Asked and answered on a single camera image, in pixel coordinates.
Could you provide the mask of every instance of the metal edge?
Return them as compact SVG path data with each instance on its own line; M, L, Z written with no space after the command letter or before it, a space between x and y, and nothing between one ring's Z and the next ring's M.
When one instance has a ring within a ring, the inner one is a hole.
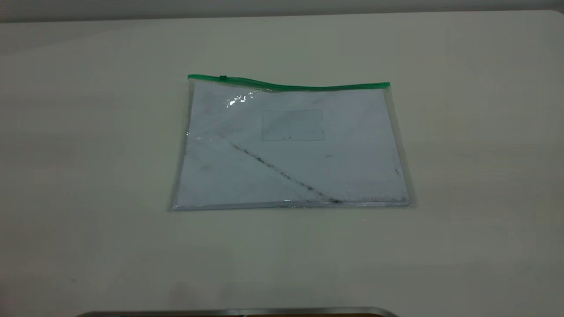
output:
M393 312L378 307L331 307L331 308L274 308L274 309L228 309L187 311L92 311L77 317L152 317L152 316L238 316L238 315L310 315L310 314L373 314L383 317L399 317Z

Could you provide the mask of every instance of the gray wall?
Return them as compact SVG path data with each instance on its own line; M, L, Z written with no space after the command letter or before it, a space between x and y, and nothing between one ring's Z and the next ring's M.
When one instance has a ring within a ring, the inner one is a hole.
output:
M1 22L535 10L562 0L0 0Z

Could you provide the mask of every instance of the white paper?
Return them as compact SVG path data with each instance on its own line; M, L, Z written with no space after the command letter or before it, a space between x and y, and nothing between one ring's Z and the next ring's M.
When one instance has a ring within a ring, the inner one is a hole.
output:
M195 82L176 210L408 203L383 90Z

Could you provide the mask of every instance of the white table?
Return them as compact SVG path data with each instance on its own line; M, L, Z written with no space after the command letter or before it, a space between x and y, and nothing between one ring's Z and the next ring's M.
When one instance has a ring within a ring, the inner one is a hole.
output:
M564 15L0 25L0 315L564 313ZM171 213L186 75L392 83L408 209Z

